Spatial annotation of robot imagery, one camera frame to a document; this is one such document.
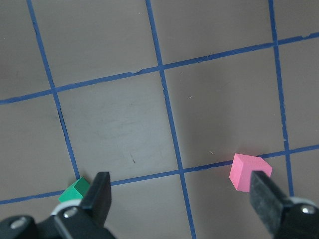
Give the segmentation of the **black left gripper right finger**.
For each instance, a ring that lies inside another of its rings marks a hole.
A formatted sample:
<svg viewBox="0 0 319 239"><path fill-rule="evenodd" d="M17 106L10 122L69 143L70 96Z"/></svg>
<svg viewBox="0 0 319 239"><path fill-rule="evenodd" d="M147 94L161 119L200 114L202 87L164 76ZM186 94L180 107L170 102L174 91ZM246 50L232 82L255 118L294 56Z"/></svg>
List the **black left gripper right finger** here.
<svg viewBox="0 0 319 239"><path fill-rule="evenodd" d="M319 237L319 207L287 196L263 171L251 173L250 204L274 239Z"/></svg>

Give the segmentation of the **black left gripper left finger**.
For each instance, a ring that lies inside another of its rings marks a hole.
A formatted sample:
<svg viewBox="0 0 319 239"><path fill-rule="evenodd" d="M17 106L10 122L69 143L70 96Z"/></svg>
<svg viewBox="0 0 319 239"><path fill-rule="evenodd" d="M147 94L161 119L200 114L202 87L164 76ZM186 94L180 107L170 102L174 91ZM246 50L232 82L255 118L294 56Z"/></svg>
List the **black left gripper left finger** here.
<svg viewBox="0 0 319 239"><path fill-rule="evenodd" d="M83 199L73 199L54 209L54 224L63 239L109 239L104 227L111 206L109 172L95 176Z"/></svg>

